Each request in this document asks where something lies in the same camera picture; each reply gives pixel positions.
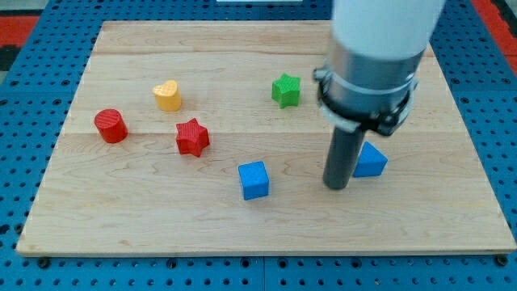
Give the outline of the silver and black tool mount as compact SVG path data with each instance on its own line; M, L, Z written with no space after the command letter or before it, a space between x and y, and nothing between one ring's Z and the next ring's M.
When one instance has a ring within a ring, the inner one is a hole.
M356 52L330 38L323 66L313 71L322 115L337 129L392 135L414 104L414 78L424 50L388 59Z

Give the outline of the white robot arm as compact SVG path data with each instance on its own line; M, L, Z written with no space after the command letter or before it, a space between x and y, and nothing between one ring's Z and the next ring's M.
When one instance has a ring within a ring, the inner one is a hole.
M391 136L414 104L415 78L444 0L337 0L328 53L313 72L317 102L334 126L324 184L343 189L364 135Z

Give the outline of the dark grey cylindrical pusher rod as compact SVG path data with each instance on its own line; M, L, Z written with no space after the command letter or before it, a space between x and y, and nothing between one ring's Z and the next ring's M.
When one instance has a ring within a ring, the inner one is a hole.
M324 184L333 190L344 189L355 169L365 131L334 128L323 172Z

